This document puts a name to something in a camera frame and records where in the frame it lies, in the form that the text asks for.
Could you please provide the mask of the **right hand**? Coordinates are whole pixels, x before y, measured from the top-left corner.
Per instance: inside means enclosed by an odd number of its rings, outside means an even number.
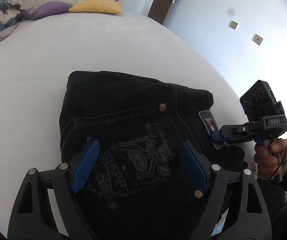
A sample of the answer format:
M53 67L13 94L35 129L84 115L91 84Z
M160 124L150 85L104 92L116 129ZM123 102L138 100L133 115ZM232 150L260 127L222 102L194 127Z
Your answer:
M254 161L257 164L257 177L271 180L277 175L283 176L287 171L287 140L278 139L265 146L256 143Z

